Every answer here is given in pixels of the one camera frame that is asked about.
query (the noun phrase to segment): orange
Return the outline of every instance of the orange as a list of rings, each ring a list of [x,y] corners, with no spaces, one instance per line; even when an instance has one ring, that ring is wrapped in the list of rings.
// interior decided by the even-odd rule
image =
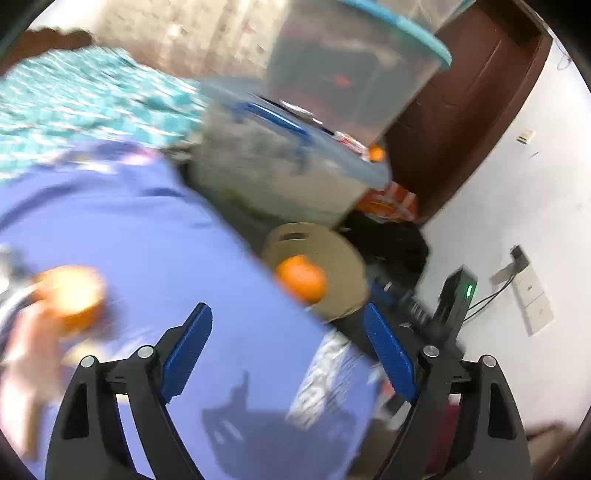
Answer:
[[[381,162],[386,160],[386,151],[377,145],[369,147],[369,160],[372,162]]]
[[[326,294],[328,282],[324,271],[305,255],[287,258],[277,266],[275,272],[281,283],[307,304],[318,303]]]
[[[64,336],[91,327],[101,317],[106,285],[93,268],[64,265],[39,274],[35,281],[35,299],[48,303]]]

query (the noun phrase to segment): teal patterned blanket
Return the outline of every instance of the teal patterned blanket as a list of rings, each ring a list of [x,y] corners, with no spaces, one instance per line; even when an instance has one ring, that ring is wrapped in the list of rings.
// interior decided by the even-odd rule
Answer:
[[[125,50],[53,50],[0,79],[0,182],[50,163],[87,137],[164,148],[199,128],[199,82],[137,63]]]

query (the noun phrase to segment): white wall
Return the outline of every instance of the white wall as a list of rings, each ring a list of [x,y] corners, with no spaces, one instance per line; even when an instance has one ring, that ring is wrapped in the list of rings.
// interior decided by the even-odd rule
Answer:
[[[67,32],[79,28],[93,33],[105,3],[106,0],[56,0],[35,19],[29,29],[49,27]]]
[[[512,288],[460,333],[467,357],[497,357],[526,426],[576,427],[591,404],[591,93],[553,45],[507,132],[457,195],[424,228],[432,252],[419,292],[436,305],[443,281],[465,264],[489,277],[520,244],[556,318],[530,337]],[[522,129],[537,132],[528,145]]]

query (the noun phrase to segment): clear plastic box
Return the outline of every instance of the clear plastic box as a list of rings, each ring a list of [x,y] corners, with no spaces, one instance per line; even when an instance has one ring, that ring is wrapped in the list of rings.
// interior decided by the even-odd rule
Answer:
[[[262,94],[369,145],[451,60],[428,31],[371,0],[293,0]]]
[[[429,32],[436,32],[474,2],[475,0],[378,0],[380,5],[408,17]]]
[[[200,191],[272,227],[334,227],[367,189],[388,182],[387,162],[362,160],[324,131],[247,93],[252,90],[230,78],[202,84],[212,101],[191,167]]]

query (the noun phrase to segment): black cable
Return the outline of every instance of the black cable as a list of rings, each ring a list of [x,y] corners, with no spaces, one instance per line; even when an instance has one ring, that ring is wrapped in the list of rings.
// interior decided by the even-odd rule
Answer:
[[[475,311],[474,313],[472,313],[472,315],[470,315],[470,316],[466,317],[466,318],[464,319],[464,322],[463,322],[463,323],[466,323],[466,322],[467,322],[468,320],[470,320],[470,319],[471,319],[473,316],[475,316],[475,315],[478,315],[478,314],[479,314],[479,313],[480,313],[482,310],[484,310],[486,307],[488,307],[488,306],[490,305],[490,303],[491,303],[491,302],[492,302],[492,301],[493,301],[495,298],[497,298],[497,297],[498,297],[499,293],[501,293],[503,290],[505,290],[505,289],[506,289],[506,288],[509,286],[509,284],[510,284],[510,283],[511,283],[513,280],[515,280],[515,276],[516,276],[516,275],[517,275],[517,274],[513,274],[513,275],[511,275],[511,276],[510,276],[510,278],[509,278],[509,280],[507,280],[507,281],[506,281],[506,283],[505,283],[505,284],[504,284],[504,285],[503,285],[503,286],[502,286],[502,287],[501,287],[501,288],[500,288],[498,291],[496,291],[496,292],[495,292],[495,293],[493,293],[492,295],[489,295],[489,296],[487,296],[485,299],[482,299],[481,301],[479,301],[479,302],[475,303],[474,305],[472,305],[472,306],[471,306],[471,307],[468,309],[468,311],[472,310],[474,307],[478,307],[478,305],[480,305],[482,302],[486,301],[486,303],[484,304],[484,306],[483,306],[483,307],[479,308],[477,311]]]
[[[483,298],[480,301],[477,301],[474,305],[470,305],[470,308],[468,309],[468,311],[472,310],[473,308],[478,307],[478,305],[480,305],[482,302],[487,301],[488,299],[491,299],[492,297],[496,297],[499,293],[501,293],[504,289],[506,289],[508,287],[508,285],[515,279],[516,274],[513,274],[510,276],[509,280],[507,280],[507,282],[496,292],[490,294],[489,296]]]

